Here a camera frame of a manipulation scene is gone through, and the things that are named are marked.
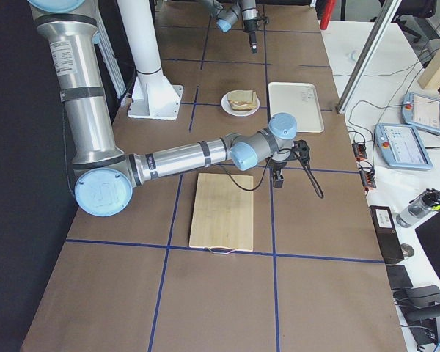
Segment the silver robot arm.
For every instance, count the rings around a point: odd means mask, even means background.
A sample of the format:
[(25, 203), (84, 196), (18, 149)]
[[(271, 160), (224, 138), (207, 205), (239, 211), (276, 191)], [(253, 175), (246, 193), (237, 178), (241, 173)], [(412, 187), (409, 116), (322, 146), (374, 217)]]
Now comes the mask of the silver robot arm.
[[(126, 154), (116, 146), (105, 89), (95, 53), (98, 1), (28, 1), (37, 31), (49, 42), (60, 100), (76, 146), (72, 168), (74, 195), (93, 216), (113, 216), (125, 209), (133, 188), (149, 180), (208, 168), (232, 159), (241, 171), (266, 161), (298, 160), (296, 119), (275, 114), (252, 136), (229, 133), (144, 155)], [(117, 1), (135, 64), (135, 91), (141, 97), (136, 117), (175, 120), (183, 92), (164, 75), (149, 1)]]
[(225, 9), (224, 5), (215, 0), (199, 1), (216, 20), (217, 27), (226, 33), (239, 21), (243, 22), (243, 31), (249, 36), (249, 46), (253, 54), (257, 53), (257, 37), (260, 16), (255, 0), (239, 0)]

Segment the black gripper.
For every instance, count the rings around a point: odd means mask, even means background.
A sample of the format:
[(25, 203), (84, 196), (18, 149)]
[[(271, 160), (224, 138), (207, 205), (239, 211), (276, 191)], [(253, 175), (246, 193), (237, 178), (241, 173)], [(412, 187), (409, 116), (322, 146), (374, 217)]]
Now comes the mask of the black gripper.
[(273, 175), (273, 187), (281, 188), (283, 187), (284, 178), (282, 176), (282, 169), (287, 166), (287, 161), (277, 161), (270, 159), (269, 166), (271, 167)]
[(249, 34), (249, 46), (253, 54), (257, 53), (257, 19), (243, 20), (243, 31)]

